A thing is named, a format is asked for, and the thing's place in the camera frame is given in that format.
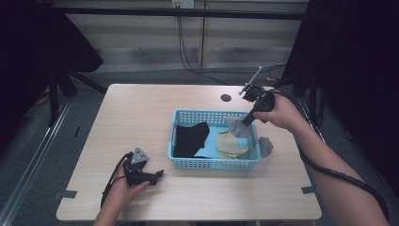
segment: wall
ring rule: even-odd
[[[57,0],[57,5],[171,8],[171,1]],[[304,12],[298,1],[195,1],[195,8]],[[104,59],[99,72],[182,68],[176,17],[68,15]],[[285,63],[299,21],[182,18],[184,50],[193,68]]]

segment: black tape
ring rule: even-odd
[[[301,189],[302,189],[302,193],[304,195],[314,193],[314,189],[312,186],[304,186],[304,187],[301,187]]]
[[[54,194],[53,199],[55,200],[62,200],[62,198],[74,199],[76,193],[77,191],[69,191],[69,190],[57,191]]]

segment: cable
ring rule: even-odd
[[[295,107],[302,114],[302,116],[305,116],[302,108],[299,107],[299,104],[296,102],[296,99],[294,97],[292,97],[290,94],[288,94],[287,92],[279,90],[279,89],[271,89],[271,90],[259,91],[259,93],[274,93],[274,94],[282,95],[282,96],[286,97],[288,100],[290,100],[295,105]],[[364,183],[361,180],[358,180],[352,176],[338,172],[333,169],[321,167],[321,166],[311,162],[310,159],[302,152],[302,150],[300,148],[299,148],[299,153],[300,153],[300,157],[301,157],[302,161],[304,163],[306,163],[308,166],[312,167],[313,169],[320,171],[326,175],[332,176],[334,178],[346,181],[347,183],[350,183],[354,186],[357,186],[358,188],[363,189],[364,191],[367,191],[369,194],[371,194],[373,197],[375,197],[376,201],[378,202],[379,206],[381,207],[382,212],[384,213],[385,218],[387,220],[390,219],[388,207],[387,207],[387,204],[386,204],[384,198],[374,188],[372,188],[371,186],[367,185],[366,183]]]
[[[191,65],[190,65],[190,63],[189,63],[189,60],[188,60],[188,57],[187,57],[187,53],[186,53],[186,51],[185,51],[184,38],[183,38],[183,28],[182,28],[182,18],[179,16],[179,17],[177,18],[177,20],[178,20],[178,23],[179,23],[179,37],[180,37],[180,41],[179,41],[179,51],[180,51],[180,60],[182,61],[183,66],[184,66],[189,72],[191,72],[191,73],[194,73],[194,74],[196,74],[196,75],[199,75],[199,76],[202,76],[202,77],[206,77],[206,78],[212,79],[212,80],[214,80],[214,81],[216,81],[216,82],[218,82],[218,83],[221,83],[221,84],[223,84],[223,85],[228,86],[227,83],[225,83],[225,82],[223,82],[223,81],[221,81],[221,80],[219,80],[219,79],[216,79],[216,78],[213,78],[213,77],[210,77],[210,76],[206,76],[206,75],[197,73],[197,72],[191,67]],[[183,47],[183,51],[184,51],[185,61],[186,61],[187,65],[188,65],[188,68],[187,68],[187,66],[185,65],[184,60],[183,60],[182,47]]]
[[[347,174],[338,172],[336,170],[333,169],[328,169],[328,168],[324,168],[321,167],[313,162],[310,161],[310,159],[302,152],[302,150],[299,148],[299,153],[300,153],[300,158],[302,159],[302,161],[304,163],[306,163],[308,166],[312,167],[313,169],[322,172],[326,175],[341,179],[343,181],[346,181],[347,183],[350,183],[354,186],[357,186],[365,191],[367,191],[369,194],[371,194],[372,196],[375,197],[376,201],[378,202],[379,206],[381,207],[382,212],[384,213],[384,216],[387,220],[390,219],[390,214],[388,212],[388,207],[387,204],[384,200],[384,198],[378,193],[378,191],[376,191],[374,188],[372,188],[371,186],[367,185],[366,183],[352,177],[349,176]]]
[[[185,51],[184,35],[183,35],[183,25],[182,25],[182,18],[181,18],[180,16],[178,16],[178,25],[179,25],[179,52],[180,52],[180,60],[181,60],[181,62],[182,62],[182,64],[183,64],[183,66],[185,67],[185,69],[188,70],[189,72],[194,73],[194,74],[199,75],[199,76],[202,76],[202,77],[206,77],[206,78],[212,79],[212,80],[214,80],[214,81],[216,81],[216,82],[218,82],[218,83],[221,83],[221,84],[223,84],[223,85],[226,85],[226,86],[228,86],[227,83],[225,83],[225,82],[223,82],[223,81],[221,81],[221,80],[219,80],[219,79],[213,78],[213,77],[211,77],[211,76],[206,76],[206,75],[204,75],[204,74],[205,74],[205,73],[241,73],[241,74],[253,74],[253,72],[247,72],[247,73],[246,73],[246,72],[233,72],[233,71],[208,71],[208,72],[198,72],[198,71],[194,70],[194,69],[191,67],[190,63],[189,63],[188,56],[187,56],[187,53],[186,53],[186,51]],[[273,66],[270,66],[267,70],[260,71],[260,73],[270,73],[271,71],[274,71],[274,70],[276,70],[276,69],[278,69],[278,68],[280,68],[280,67],[284,67],[284,66],[286,66],[286,64],[273,65]]]
[[[123,160],[124,160],[125,158],[128,158],[128,157],[130,157],[131,155],[133,155],[132,152],[129,152],[129,153],[127,153],[126,155],[124,155],[124,156],[120,159],[120,161],[119,161],[119,163],[117,164],[117,166],[115,167],[114,171],[112,172],[112,175],[111,175],[111,177],[109,178],[108,184],[106,185],[105,190],[104,190],[104,192],[103,192],[103,197],[101,198],[101,205],[100,205],[100,207],[103,207],[103,204],[104,204],[104,202],[105,202],[105,199],[106,199],[106,197],[108,196],[108,193],[109,193],[109,191],[111,190],[111,187],[112,187],[113,183],[114,183],[115,181],[117,181],[118,179],[122,178],[122,177],[120,177],[120,178],[117,178],[117,179],[114,180],[115,174],[117,174],[117,171],[118,171],[118,168],[120,167],[120,164],[123,162]]]

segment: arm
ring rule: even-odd
[[[105,199],[103,208],[94,221],[95,226],[116,225],[120,212],[150,184],[146,181],[138,186],[129,187],[126,177],[124,177],[123,163],[120,164],[115,178],[117,179],[112,183],[112,188]]]
[[[270,121],[291,132],[303,153],[313,163],[362,181],[360,176],[311,129],[295,106],[285,97],[277,95],[273,111],[255,112],[254,117]],[[322,200],[337,225],[389,225],[378,202],[368,192],[316,170],[313,170],[312,174]]]

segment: blue plastic basket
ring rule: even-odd
[[[177,158],[173,157],[173,150],[176,143],[176,126],[193,126],[206,121],[210,128],[210,134],[205,141],[205,148],[199,153],[204,155],[217,155],[215,145],[216,134],[222,130],[228,130],[225,118],[227,116],[242,116],[247,112],[212,111],[212,110],[190,110],[177,109],[173,113],[170,136],[168,142],[168,157],[176,169],[208,169],[208,170],[251,170],[261,160],[261,149],[258,142],[255,123],[251,126],[251,136],[239,138],[239,144],[249,147],[248,153],[240,159],[220,158]]]

